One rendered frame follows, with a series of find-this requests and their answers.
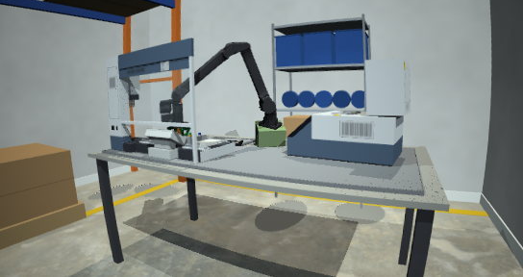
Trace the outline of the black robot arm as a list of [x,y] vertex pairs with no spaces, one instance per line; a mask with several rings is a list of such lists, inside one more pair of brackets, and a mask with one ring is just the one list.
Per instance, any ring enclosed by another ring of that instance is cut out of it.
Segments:
[[276,130],[282,126],[282,122],[278,122],[276,104],[271,100],[268,94],[250,47],[251,45],[248,42],[227,43],[223,49],[219,50],[194,72],[194,85],[196,86],[232,55],[240,52],[260,98],[259,108],[264,112],[263,120],[259,122],[259,126]]

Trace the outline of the white benchtop lab instrument with lid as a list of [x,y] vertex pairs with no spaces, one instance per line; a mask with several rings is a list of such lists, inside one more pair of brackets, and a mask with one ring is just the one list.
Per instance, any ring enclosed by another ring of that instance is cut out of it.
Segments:
[[411,112],[409,74],[404,58],[365,60],[366,112],[312,114],[286,137],[287,153],[393,165],[402,153],[404,115]]

